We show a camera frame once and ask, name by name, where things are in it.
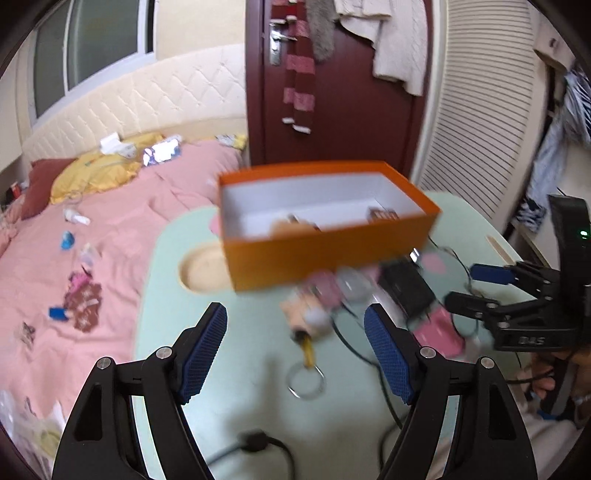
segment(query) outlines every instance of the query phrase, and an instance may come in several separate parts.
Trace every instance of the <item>metal ring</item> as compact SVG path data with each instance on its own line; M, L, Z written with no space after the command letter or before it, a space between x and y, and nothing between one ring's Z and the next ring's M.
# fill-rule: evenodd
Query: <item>metal ring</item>
M322 370L320 368L318 368L317 365L314 366L314 369L316 370L316 373L318 373L318 375L320 376L320 384L318 385L318 388L316 388L316 390L313 390L312 392L309 392L309 393L298 393L292 387L292 383L293 383L296 375L298 373L300 373L300 371L302 371L302 370L309 371L309 369L306 368L306 366L304 364L295 364L295 365L292 365L292 367L288 370L288 372L287 372L287 388L290 389L291 394L295 398L299 398L300 400L314 400L315 398L318 398L319 396L321 396L324 393L324 388L326 386L326 377L324 376L324 373L322 373Z

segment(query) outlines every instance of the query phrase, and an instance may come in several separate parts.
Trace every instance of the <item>window frame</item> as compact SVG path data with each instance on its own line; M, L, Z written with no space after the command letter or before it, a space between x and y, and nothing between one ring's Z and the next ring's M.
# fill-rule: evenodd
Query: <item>window frame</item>
M64 46L63 46L63 71L62 71L62 78L64 82L64 96L59 99L56 103L54 103L51 107L49 107L45 112L41 114L41 116L37 116L37 108L35 107L35 83L34 83L34 69L35 69L35 51L37 49L37 34L38 29L41 27L48 18L50 18L56 10L58 10L64 3L69 0L63 0L56 4L46 15L45 17L35 26L33 29L33 35L31 38L31 48L28 52L28 110L29 110L29 119L31 122L31 129L35 130L45 124L49 119L51 119L54 115L59 113L68 105L76 102L77 100L87 95L92 90L96 89L97 87L110 82L111 80L116 80L121 76L131 73L141 67L146 65L150 65L156 62L156 53L155 53L155 45L156 45L156 20L158 14L158 0L139 0L139 7L138 12L138 38L137 38L137 46L138 51L127 57L124 57L111 65L105 67L102 70L99 70L95 74L91 75L84 81L80 82L75 87L68 89L68 78L67 78L67 55L68 55L68 33L70 30L70 20L72 18L72 10L74 6L74 0L70 1L70 6L68 7L68 13L66 17L66 30L64 32ZM147 52L148 47L148 32L147 32L147 21L148 21L148 8L150 5L154 6L154 22L153 22L153 31L152 31L152 44L154 46L154 51Z

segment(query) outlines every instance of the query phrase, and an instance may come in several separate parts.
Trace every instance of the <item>yellow pillow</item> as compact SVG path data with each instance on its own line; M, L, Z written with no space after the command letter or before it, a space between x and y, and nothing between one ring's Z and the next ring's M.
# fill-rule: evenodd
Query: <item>yellow pillow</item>
M138 150L135 160L116 154L103 155L100 151L82 155L53 182L51 203L60 203L83 194L106 192L126 184L141 169L144 148L151 147L162 139L163 136L159 133L150 133L123 140L124 143L135 144Z

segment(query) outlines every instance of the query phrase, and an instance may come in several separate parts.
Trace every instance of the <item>open box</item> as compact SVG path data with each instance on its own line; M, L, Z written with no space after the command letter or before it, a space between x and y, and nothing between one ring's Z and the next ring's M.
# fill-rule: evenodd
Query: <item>open box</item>
M222 241L236 291L408 255L424 245L440 213L382 161L262 166L225 174L219 183ZM369 220L374 208L394 210L398 219ZM320 230L270 237L273 222L291 215Z

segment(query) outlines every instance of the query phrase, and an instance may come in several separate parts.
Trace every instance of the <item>door handle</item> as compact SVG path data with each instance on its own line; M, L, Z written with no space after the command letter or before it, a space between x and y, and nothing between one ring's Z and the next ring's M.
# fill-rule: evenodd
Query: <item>door handle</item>
M284 35L279 31L279 24L271 22L271 34L269 38L269 63L281 65L281 42L297 41L297 38Z
M271 30L271 38L278 41L297 41L297 38L284 35L276 30Z

